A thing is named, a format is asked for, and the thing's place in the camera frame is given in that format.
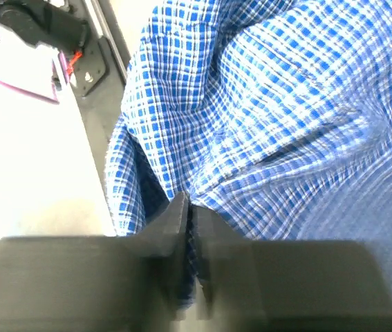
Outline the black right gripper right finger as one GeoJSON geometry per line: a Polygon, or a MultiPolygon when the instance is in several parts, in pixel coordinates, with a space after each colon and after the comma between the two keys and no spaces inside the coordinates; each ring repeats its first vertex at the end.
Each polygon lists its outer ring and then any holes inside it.
{"type": "Polygon", "coordinates": [[[193,210],[208,331],[392,331],[378,264],[354,241],[261,241],[193,210]]]}

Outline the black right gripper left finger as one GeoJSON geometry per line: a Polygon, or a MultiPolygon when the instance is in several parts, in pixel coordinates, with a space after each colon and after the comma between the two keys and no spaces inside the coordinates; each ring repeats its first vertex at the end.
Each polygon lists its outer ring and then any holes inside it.
{"type": "Polygon", "coordinates": [[[0,240],[0,331],[168,331],[188,210],[178,194],[128,237],[0,240]]]}

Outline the blue checked long sleeve shirt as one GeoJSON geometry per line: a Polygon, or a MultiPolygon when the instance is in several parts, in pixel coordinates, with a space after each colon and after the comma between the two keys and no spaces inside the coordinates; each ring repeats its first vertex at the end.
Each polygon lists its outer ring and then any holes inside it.
{"type": "Polygon", "coordinates": [[[164,1],[106,155],[115,233],[186,193],[255,239],[374,241],[392,285],[392,1],[164,1]]]}

